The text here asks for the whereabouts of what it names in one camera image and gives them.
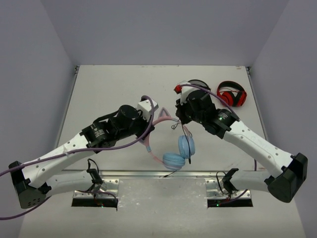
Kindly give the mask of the pink blue cat-ear headphones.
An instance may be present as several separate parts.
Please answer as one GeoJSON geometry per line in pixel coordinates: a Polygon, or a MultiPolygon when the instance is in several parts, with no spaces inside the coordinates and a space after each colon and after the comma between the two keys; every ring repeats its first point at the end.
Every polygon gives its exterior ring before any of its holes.
{"type": "Polygon", "coordinates": [[[145,148],[145,152],[141,155],[141,160],[137,163],[136,168],[141,170],[153,170],[157,166],[161,166],[169,171],[179,171],[187,163],[191,163],[192,157],[195,155],[196,148],[191,131],[181,124],[180,120],[171,116],[166,108],[162,108],[157,119],[153,121],[154,126],[171,122],[170,130],[180,128],[179,135],[172,135],[169,132],[167,136],[159,136],[153,139],[151,133],[147,135],[141,144],[145,148]]]}

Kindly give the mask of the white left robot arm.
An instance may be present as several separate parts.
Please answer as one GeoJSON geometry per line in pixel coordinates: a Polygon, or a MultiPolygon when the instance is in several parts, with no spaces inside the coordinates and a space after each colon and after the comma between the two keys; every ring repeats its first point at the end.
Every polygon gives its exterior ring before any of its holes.
{"type": "Polygon", "coordinates": [[[137,107],[122,105],[111,114],[95,119],[72,139],[49,153],[29,162],[9,165],[14,189],[22,209],[40,205],[48,197],[78,190],[96,193],[103,185],[97,169],[88,167],[76,173],[62,173],[81,159],[103,150],[117,149],[116,143],[136,136],[143,139],[152,129],[157,103],[144,100],[137,107]]]}

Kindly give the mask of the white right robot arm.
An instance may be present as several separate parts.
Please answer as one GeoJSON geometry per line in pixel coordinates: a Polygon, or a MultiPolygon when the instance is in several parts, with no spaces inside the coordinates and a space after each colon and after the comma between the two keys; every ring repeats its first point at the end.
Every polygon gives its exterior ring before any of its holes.
{"type": "Polygon", "coordinates": [[[223,188],[233,194],[253,189],[269,192],[281,202],[289,203],[307,178],[308,159],[302,153],[293,155],[272,145],[248,128],[241,119],[227,109],[216,109],[213,93],[203,87],[181,83],[174,89],[176,116],[182,124],[192,121],[210,134],[244,151],[265,171],[242,171],[232,168],[222,178],[223,188]]]}

